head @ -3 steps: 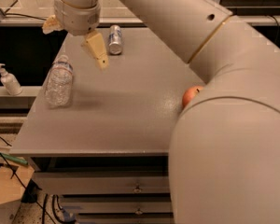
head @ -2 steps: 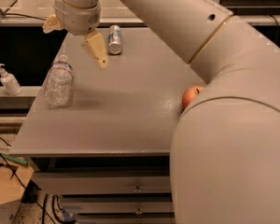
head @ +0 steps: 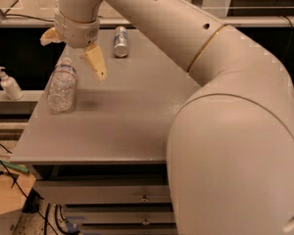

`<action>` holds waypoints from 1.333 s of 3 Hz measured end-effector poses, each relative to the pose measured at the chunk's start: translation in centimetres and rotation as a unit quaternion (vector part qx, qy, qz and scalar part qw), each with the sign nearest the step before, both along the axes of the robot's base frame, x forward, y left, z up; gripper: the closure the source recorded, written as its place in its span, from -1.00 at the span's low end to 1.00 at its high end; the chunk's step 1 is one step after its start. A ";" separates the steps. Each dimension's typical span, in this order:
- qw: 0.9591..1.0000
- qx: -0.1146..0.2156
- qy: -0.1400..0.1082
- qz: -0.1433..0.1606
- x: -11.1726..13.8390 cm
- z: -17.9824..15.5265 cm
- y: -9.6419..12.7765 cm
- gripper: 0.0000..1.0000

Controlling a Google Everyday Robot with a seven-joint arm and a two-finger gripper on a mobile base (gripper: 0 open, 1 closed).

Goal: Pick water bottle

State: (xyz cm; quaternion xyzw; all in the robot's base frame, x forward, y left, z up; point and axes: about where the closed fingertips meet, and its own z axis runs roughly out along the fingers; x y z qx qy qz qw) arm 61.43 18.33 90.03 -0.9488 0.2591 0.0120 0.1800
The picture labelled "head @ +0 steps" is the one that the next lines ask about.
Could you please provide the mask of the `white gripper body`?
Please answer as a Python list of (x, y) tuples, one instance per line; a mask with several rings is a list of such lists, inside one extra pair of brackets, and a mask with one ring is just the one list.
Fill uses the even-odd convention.
[(84, 48), (98, 38), (100, 22), (77, 23), (66, 18), (59, 9), (55, 10), (54, 27), (61, 40), (72, 48)]

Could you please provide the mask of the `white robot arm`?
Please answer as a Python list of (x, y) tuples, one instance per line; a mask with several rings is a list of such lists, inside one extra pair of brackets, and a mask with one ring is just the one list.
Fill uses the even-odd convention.
[(58, 0), (53, 38), (91, 47), (102, 3), (199, 84), (168, 137), (178, 235), (294, 235), (294, 87), (283, 63), (185, 0)]

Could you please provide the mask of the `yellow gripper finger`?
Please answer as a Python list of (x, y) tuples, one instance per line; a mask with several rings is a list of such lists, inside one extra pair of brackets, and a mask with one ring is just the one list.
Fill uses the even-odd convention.
[(100, 82), (108, 77), (104, 56), (100, 46), (97, 44), (87, 46), (83, 50), (83, 59)]
[(61, 43), (62, 39), (55, 27), (47, 29), (40, 37), (40, 44), (46, 46), (51, 43)]

